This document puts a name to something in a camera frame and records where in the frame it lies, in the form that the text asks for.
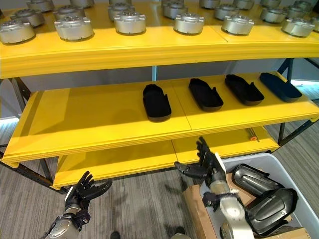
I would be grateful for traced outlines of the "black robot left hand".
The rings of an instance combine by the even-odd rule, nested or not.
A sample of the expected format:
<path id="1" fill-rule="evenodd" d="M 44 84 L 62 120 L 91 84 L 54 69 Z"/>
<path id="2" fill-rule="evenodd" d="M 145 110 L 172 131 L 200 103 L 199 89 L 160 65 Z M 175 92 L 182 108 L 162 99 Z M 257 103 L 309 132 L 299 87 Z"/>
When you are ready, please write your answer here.
<path id="1" fill-rule="evenodd" d="M 65 209 L 77 205 L 81 210 L 88 210 L 90 201 L 106 193 L 113 183 L 108 180 L 104 184 L 94 186 L 94 182 L 93 175 L 86 171 L 78 183 L 69 191 L 65 200 Z"/>

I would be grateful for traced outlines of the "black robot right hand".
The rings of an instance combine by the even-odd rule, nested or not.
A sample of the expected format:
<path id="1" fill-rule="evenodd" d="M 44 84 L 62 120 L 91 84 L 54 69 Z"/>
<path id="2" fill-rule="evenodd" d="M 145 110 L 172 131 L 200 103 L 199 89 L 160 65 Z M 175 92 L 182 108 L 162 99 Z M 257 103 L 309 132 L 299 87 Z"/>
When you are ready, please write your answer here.
<path id="1" fill-rule="evenodd" d="M 176 169 L 187 177 L 204 179 L 208 186 L 214 181 L 226 181 L 226 169 L 218 153 L 211 152 L 202 136 L 196 144 L 199 164 L 191 166 L 176 161 L 174 163 Z"/>

